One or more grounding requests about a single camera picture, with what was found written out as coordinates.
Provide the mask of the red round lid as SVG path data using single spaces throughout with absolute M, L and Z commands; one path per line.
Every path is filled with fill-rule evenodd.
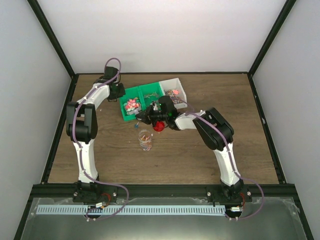
M 153 129 L 156 131 L 156 132 L 162 132 L 164 129 L 165 129 L 165 124 L 163 121 L 157 121 L 155 123 L 155 126 L 153 127 Z

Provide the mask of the green bin with star candies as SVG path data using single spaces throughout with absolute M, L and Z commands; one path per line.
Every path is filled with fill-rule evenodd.
M 142 92 L 138 86 L 125 89 L 125 94 L 119 98 L 119 103 L 125 122 L 134 120 L 140 111 L 146 109 Z

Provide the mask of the lilac slotted plastic scoop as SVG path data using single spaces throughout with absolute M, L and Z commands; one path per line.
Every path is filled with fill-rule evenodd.
M 128 98 L 122 105 L 127 115 L 136 115 L 142 110 L 142 104 L 138 97 Z

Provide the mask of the green bin with square lollipops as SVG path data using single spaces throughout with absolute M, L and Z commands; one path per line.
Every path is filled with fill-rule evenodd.
M 164 93 L 159 82 L 140 85 L 138 86 L 138 92 L 143 111 L 153 102 L 156 104 L 156 107 L 160 109 L 159 98 L 162 97 Z

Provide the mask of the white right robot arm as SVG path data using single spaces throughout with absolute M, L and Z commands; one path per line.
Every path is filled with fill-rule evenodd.
M 233 153 L 234 129 L 230 123 L 212 107 L 200 112 L 180 112 L 169 96 L 158 99 L 145 110 L 139 111 L 135 118 L 153 128 L 158 123 L 166 123 L 175 131 L 197 130 L 204 144 L 214 152 L 220 171 L 220 183 L 223 198 L 229 202 L 236 200 L 244 186 L 237 169 Z

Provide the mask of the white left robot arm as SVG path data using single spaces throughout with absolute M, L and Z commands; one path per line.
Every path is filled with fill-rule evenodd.
M 93 83 L 89 92 L 66 106 L 66 133 L 75 147 L 79 167 L 77 184 L 79 188 L 85 189 L 84 195 L 91 202 L 97 202 L 102 196 L 102 189 L 98 185 L 122 188 L 129 193 L 123 185 L 99 181 L 94 155 L 98 134 L 97 108 L 106 99 L 115 100 L 124 95 L 124 86 L 119 83 L 119 76 L 119 68 L 106 66 L 103 76 Z

